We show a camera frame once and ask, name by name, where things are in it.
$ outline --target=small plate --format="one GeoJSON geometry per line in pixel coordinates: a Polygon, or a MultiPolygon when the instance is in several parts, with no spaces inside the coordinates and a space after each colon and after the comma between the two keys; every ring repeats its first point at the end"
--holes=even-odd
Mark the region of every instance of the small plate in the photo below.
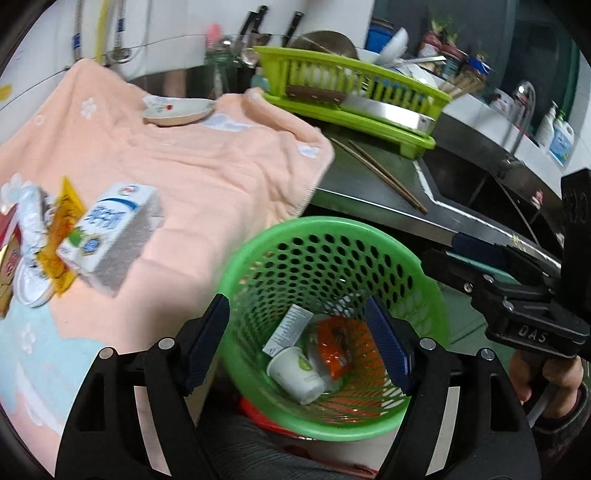
{"type": "Polygon", "coordinates": [[[144,121],[159,127],[187,125],[207,117],[216,107],[216,102],[206,98],[168,98],[167,103],[158,103],[144,112],[144,121]]]}

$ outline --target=knife handle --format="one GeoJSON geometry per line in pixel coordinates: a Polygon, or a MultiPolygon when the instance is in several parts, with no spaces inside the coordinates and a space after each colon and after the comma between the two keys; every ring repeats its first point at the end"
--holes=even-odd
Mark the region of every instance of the knife handle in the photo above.
{"type": "Polygon", "coordinates": [[[285,94],[294,100],[326,102],[334,105],[340,105],[347,98],[347,94],[343,92],[335,92],[334,90],[323,88],[304,87],[300,85],[286,86],[285,94]]]}
{"type": "Polygon", "coordinates": [[[269,7],[266,5],[261,5],[259,7],[258,12],[256,13],[255,23],[252,26],[251,33],[259,33],[259,28],[261,28],[262,21],[265,18],[265,15],[268,11],[269,7]]]}
{"type": "Polygon", "coordinates": [[[256,12],[248,12],[248,16],[246,17],[246,20],[244,21],[244,23],[242,24],[242,28],[240,29],[240,36],[242,38],[244,38],[244,35],[246,35],[246,32],[248,32],[248,27],[251,26],[251,23],[255,21],[255,18],[258,14],[256,12]]]}
{"type": "Polygon", "coordinates": [[[285,37],[283,37],[283,41],[281,42],[282,47],[286,47],[287,44],[290,42],[291,38],[294,36],[294,33],[297,30],[297,27],[300,25],[301,19],[304,16],[302,12],[295,12],[294,18],[291,20],[291,24],[285,37]]]}

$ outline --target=dish drying rack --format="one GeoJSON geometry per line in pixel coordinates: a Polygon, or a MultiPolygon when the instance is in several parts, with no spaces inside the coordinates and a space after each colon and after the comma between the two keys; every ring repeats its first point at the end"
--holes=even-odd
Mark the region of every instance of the dish drying rack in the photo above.
{"type": "Polygon", "coordinates": [[[266,99],[297,115],[316,118],[348,127],[400,145],[403,157],[415,159],[425,150],[435,148],[430,136],[420,135],[391,124],[341,110],[330,103],[289,99],[288,86],[308,86],[359,95],[364,98],[406,108],[437,121],[443,108],[452,100],[447,93],[398,72],[349,59],[294,48],[256,47],[261,56],[265,77],[269,80],[266,99]]]}

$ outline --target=human hand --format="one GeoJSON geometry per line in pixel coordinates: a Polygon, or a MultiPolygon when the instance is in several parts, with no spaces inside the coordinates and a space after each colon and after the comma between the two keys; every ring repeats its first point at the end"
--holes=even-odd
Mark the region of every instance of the human hand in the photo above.
{"type": "MultiPolygon", "coordinates": [[[[560,387],[542,416],[560,419],[568,415],[577,403],[577,393],[583,381],[581,359],[549,359],[544,364],[542,374],[546,380],[560,387]]],[[[530,383],[536,375],[537,371],[523,359],[523,352],[516,350],[509,365],[509,379],[522,405],[531,398],[530,383]]]]}

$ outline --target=peach towel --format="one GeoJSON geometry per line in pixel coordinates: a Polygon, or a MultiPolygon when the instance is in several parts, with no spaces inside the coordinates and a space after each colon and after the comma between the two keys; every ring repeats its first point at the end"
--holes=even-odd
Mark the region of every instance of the peach towel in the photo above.
{"type": "MultiPolygon", "coordinates": [[[[300,215],[334,156],[319,131],[257,90],[225,95],[207,120],[174,128],[143,123],[145,95],[81,60],[0,147],[2,183],[20,172],[57,194],[66,175],[86,206],[115,181],[158,189],[165,223],[118,296],[77,280],[49,305],[62,339],[93,339],[119,353],[147,349],[203,313],[232,254],[258,232],[300,215]]],[[[18,407],[11,420],[33,452],[43,444],[38,456],[53,472],[58,435],[48,440],[47,427],[33,425],[25,410],[18,407]]],[[[150,450],[154,440],[147,439],[150,450]]],[[[162,461],[157,467],[165,470],[162,461]]]]}

